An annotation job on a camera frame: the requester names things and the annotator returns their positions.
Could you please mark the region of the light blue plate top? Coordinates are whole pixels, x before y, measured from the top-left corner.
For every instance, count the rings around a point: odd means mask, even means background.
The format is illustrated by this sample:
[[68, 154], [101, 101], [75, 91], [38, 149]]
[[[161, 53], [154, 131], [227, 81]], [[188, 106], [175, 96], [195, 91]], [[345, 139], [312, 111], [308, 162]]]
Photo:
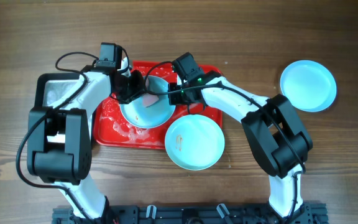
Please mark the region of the light blue plate top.
[[142, 105], [142, 96], [129, 104], [120, 104], [123, 117], [138, 128], [155, 128], [166, 123], [174, 114], [176, 106], [169, 103], [167, 95], [149, 107]]

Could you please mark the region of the pink sponge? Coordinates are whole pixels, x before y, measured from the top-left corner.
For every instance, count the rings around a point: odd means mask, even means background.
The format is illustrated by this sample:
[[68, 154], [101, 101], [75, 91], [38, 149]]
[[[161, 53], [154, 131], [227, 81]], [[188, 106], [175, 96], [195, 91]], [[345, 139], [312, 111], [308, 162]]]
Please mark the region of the pink sponge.
[[146, 93], [142, 96], [142, 105], [147, 108], [158, 102], [158, 100], [159, 97], [157, 95]]

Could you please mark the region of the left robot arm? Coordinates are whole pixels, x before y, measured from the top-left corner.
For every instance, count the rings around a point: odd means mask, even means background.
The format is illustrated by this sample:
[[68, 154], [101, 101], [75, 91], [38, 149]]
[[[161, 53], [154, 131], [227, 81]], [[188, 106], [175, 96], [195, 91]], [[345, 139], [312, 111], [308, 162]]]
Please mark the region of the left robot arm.
[[39, 76], [28, 131], [17, 151], [18, 176], [32, 187], [61, 191], [71, 205], [68, 221], [116, 223], [107, 196], [90, 175], [89, 123], [106, 98], [130, 103], [144, 88], [126, 50], [114, 43], [101, 43], [100, 55], [80, 71], [60, 68]]

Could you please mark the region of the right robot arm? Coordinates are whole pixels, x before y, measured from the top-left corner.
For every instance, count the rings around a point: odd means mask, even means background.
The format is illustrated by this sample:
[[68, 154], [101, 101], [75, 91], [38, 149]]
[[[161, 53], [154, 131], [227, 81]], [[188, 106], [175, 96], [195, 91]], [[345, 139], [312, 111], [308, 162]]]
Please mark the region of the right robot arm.
[[205, 72], [189, 52], [171, 66], [180, 83], [169, 84], [170, 103], [201, 103], [240, 122], [255, 161], [269, 176], [270, 208], [280, 222], [295, 221], [303, 206], [300, 176], [313, 143], [289, 99], [245, 91], [219, 72]]

